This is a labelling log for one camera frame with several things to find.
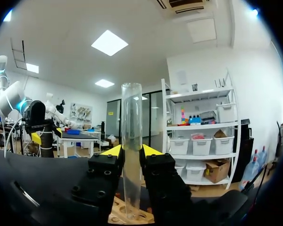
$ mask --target red item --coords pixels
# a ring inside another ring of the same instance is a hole
[[[178,124],[178,126],[189,126],[189,123],[185,123],[185,124]]]

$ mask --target workbench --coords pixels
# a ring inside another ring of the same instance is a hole
[[[91,158],[91,156],[93,156],[94,142],[99,140],[96,137],[91,137],[91,136],[86,135],[86,134],[72,135],[72,134],[67,134],[66,132],[62,132],[62,138],[59,138],[58,136],[56,136],[56,138],[57,138],[57,152],[58,152],[58,156],[60,156],[59,141],[61,141],[61,143],[63,144],[63,147],[64,147],[64,158],[68,158],[67,142],[73,142],[74,143],[74,146],[75,146],[75,156],[76,157],[82,157],[76,151],[76,143],[79,143],[79,142],[80,143],[81,142],[89,142],[90,146],[88,148],[88,151],[89,151],[89,156],[88,157]]]

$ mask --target test tube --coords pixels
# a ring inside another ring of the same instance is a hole
[[[142,148],[142,86],[138,83],[122,85],[122,149],[125,151],[124,193],[128,219],[139,217],[141,197]]]

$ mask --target white plastic container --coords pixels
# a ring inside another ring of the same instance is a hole
[[[183,173],[183,169],[185,168],[187,164],[187,161],[186,160],[183,160],[183,159],[176,159],[176,162],[175,162],[175,169],[177,170],[177,173],[179,176],[182,175]]]
[[[233,142],[235,137],[215,138],[215,154],[229,154],[233,152]]]
[[[208,155],[212,139],[191,139],[193,143],[193,155]]]
[[[216,105],[219,123],[236,121],[236,104]]]
[[[189,139],[172,138],[170,139],[171,154],[187,154]]]
[[[204,170],[207,168],[202,161],[192,160],[187,163],[187,180],[199,182],[203,177]]]

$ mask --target cardboard box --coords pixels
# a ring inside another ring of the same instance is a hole
[[[228,159],[218,159],[205,161],[207,169],[204,172],[204,177],[213,183],[217,183],[227,177],[230,169],[230,161]]]
[[[91,129],[91,125],[90,124],[84,124],[83,129]]]
[[[215,135],[214,135],[215,138],[224,138],[224,137],[227,137],[227,135],[222,132],[222,130],[218,130]]]

